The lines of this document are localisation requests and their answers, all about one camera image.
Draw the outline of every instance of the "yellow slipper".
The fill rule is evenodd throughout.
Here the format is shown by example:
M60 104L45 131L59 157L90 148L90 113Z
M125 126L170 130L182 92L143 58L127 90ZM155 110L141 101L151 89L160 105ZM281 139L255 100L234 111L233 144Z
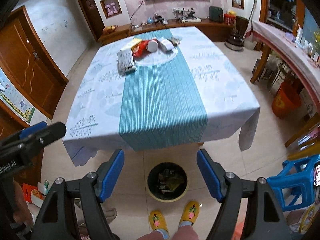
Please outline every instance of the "yellow slipper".
M164 216L159 210L152 211L149 215L149 223L152 230L164 229L168 232L167 224L165 223Z
M190 201L184 208L179 224L182 221L190 221L193 225L199 215L199 210L199 203L197 201Z

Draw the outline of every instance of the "foot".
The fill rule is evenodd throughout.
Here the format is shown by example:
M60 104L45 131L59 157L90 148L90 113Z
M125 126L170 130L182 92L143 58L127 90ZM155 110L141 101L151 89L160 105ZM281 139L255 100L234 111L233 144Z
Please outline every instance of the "foot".
M164 216L159 210L152 211L149 215L149 223L153 231L159 231L164 239L169 238L167 224L165 223Z
M196 219L199 215L199 209L200 209L200 206L197 201L190 201L184 208L179 225L183 221L189 221L191 223L191 226L193 226L193 224L196 222Z

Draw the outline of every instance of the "router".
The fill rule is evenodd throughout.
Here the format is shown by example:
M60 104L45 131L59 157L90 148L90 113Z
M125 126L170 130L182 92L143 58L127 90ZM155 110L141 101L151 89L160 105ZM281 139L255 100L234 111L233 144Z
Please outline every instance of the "router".
M200 23L202 20L198 17L195 17L194 19L182 19L183 23Z

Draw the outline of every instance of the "red snack bag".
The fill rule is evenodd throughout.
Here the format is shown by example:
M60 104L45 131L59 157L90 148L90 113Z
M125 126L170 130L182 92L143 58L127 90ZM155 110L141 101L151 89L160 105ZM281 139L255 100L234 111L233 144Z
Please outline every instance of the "red snack bag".
M24 200L25 201L31 202L30 197L31 197L31 191L33 189L38 190L38 188L35 187L35 186L31 186L31 185L28 185L28 184L25 184L25 183L22 185L22 190L23 190L23 195L24 195Z
M149 41L141 41L135 48L132 49L135 57L141 57L143 51L146 49Z

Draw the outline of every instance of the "person's hand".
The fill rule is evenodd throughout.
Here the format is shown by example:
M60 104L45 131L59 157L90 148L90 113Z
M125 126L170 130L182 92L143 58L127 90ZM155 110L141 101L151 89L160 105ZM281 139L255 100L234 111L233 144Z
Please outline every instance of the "person's hand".
M23 191L20 187L19 183L16 181L13 181L14 184L14 199L17 204L18 210L13 214L13 219L16 223L19 225L22 225L23 223L27 227L33 227L32 222L32 216L30 213L30 210L28 209L28 205L26 201L24 200Z

